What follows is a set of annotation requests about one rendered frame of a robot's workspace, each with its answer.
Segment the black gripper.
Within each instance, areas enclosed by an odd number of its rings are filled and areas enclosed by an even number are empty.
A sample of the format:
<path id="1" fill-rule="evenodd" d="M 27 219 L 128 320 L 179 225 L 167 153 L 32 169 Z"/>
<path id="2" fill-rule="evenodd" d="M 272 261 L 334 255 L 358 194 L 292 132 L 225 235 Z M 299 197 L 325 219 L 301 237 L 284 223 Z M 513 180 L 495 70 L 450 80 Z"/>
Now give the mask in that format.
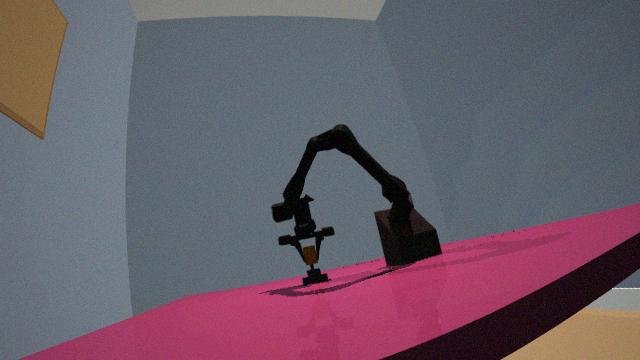
<path id="1" fill-rule="evenodd" d="M 305 223 L 307 218 L 309 218 L 310 220 L 312 220 L 311 218 L 311 214 L 306 214 L 306 215 L 301 215 L 301 216 L 297 216 L 295 217 L 295 224 L 299 222 L 299 224 L 301 223 Z M 296 235 L 291 236 L 291 235 L 284 235 L 284 236 L 280 236 L 279 237 L 279 245 L 283 246 L 283 245 L 288 245 L 290 244 L 290 246 L 294 246 L 296 248 L 296 250 L 298 251 L 299 255 L 301 256 L 302 260 L 305 263 L 305 258 L 303 255 L 303 251 L 301 248 L 301 244 L 298 242 L 299 240 L 302 239 L 306 239 L 306 238 L 311 238 L 311 237 L 316 237 L 315 242 L 316 242 L 316 256 L 317 256 L 317 260 L 319 260 L 319 251 L 320 251 L 320 245 L 321 245 L 321 240 L 324 240 L 323 236 L 330 236 L 330 235 L 334 235 L 334 228 L 333 227 L 327 227 L 327 228 L 322 228 L 322 231 L 318 231 L 318 232 L 311 232 L 312 234 L 309 235 L 303 235 L 300 237 L 296 237 Z"/>

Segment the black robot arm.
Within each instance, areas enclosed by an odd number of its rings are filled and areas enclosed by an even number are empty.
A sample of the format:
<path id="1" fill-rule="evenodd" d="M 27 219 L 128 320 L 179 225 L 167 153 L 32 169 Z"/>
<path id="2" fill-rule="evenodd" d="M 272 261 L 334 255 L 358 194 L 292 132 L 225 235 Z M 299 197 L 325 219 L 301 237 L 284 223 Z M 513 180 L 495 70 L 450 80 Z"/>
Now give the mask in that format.
<path id="1" fill-rule="evenodd" d="M 300 198 L 306 175 L 317 152 L 334 148 L 353 157 L 381 185 L 382 196 L 388 199 L 390 204 L 393 203 L 390 214 L 387 217 L 396 226 L 412 223 L 409 217 L 414 205 L 405 183 L 396 176 L 389 174 L 371 157 L 346 125 L 337 125 L 333 129 L 309 139 L 296 173 L 290 179 L 283 192 L 284 202 L 271 206 L 275 222 L 291 220 L 293 216 L 295 218 L 311 214 L 308 202 L 314 201 L 314 199 L 307 194 Z M 316 230 L 315 221 L 309 218 L 305 223 L 296 223 L 294 227 L 297 238 L 309 235 L 314 230 Z"/>

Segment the orange knob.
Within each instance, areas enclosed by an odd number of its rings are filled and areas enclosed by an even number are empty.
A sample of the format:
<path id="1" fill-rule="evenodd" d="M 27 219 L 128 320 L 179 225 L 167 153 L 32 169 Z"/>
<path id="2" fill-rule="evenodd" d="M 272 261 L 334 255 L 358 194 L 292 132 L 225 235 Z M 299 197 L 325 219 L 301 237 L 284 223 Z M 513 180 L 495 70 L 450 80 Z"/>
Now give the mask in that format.
<path id="1" fill-rule="evenodd" d="M 306 265 L 318 263 L 315 245 L 303 247 L 303 253 Z"/>

